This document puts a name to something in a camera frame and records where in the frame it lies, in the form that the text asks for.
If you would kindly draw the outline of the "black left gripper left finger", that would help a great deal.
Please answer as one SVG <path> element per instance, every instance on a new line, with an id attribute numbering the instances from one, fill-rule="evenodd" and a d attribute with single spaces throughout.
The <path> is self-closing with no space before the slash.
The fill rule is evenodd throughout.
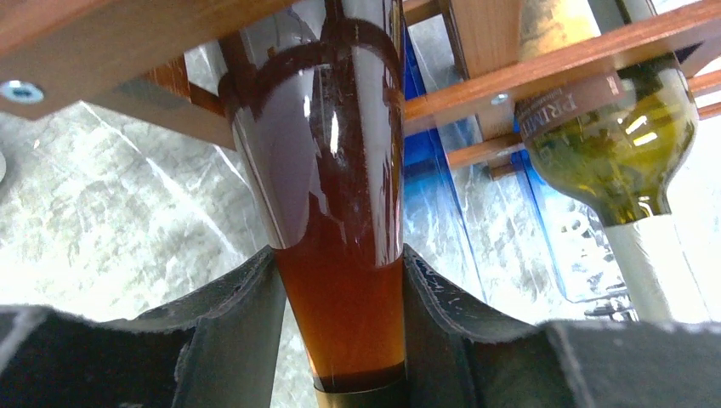
<path id="1" fill-rule="evenodd" d="M 96 322 L 1 308 L 4 407 L 267 407 L 286 296 L 273 252 L 170 303 Z"/>

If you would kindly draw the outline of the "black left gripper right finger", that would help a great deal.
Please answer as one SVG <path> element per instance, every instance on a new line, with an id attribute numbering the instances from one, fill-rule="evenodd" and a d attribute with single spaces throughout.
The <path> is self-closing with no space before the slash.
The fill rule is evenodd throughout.
<path id="1" fill-rule="evenodd" d="M 404 249 L 414 407 L 717 407 L 720 326 L 516 320 Z"/>

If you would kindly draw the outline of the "dark red wine bottle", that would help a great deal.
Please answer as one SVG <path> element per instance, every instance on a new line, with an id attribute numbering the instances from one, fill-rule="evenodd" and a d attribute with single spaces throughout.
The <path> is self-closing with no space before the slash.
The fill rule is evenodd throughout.
<path id="1" fill-rule="evenodd" d="M 208 52 L 320 406 L 407 406 L 400 2 L 300 1 Z"/>

